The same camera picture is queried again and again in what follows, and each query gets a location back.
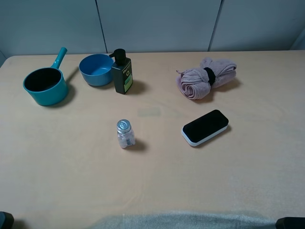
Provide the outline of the rolled pink towel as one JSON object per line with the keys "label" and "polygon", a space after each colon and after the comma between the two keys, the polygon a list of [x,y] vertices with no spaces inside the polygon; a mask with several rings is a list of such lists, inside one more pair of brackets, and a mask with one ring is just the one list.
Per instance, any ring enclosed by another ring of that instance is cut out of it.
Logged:
{"label": "rolled pink towel", "polygon": [[178,72],[176,84],[180,92],[191,100],[203,99],[213,88],[218,88],[236,76],[237,65],[228,59],[204,58],[198,68]]}

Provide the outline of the dark green pump bottle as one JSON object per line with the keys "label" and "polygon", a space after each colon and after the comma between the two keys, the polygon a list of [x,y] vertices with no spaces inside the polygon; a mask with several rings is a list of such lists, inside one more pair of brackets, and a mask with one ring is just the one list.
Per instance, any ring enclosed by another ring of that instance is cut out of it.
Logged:
{"label": "dark green pump bottle", "polygon": [[126,94],[133,83],[131,59],[126,57],[124,49],[116,49],[109,56],[114,58],[111,74],[115,90],[117,93]]}

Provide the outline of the black and white eraser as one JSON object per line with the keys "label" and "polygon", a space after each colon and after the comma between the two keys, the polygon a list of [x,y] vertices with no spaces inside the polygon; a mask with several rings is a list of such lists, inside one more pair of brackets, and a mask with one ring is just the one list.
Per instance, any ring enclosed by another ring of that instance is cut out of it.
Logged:
{"label": "black and white eraser", "polygon": [[213,110],[182,127],[181,133],[191,146],[198,146],[227,129],[228,118],[219,110]]}

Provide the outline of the blue plastic bowl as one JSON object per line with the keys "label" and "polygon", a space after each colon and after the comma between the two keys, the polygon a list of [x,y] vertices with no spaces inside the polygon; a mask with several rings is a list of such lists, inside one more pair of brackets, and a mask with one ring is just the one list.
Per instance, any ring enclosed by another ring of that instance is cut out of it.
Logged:
{"label": "blue plastic bowl", "polygon": [[92,54],[80,62],[79,70],[87,84],[104,86],[112,81],[113,63],[113,59],[106,54]]}

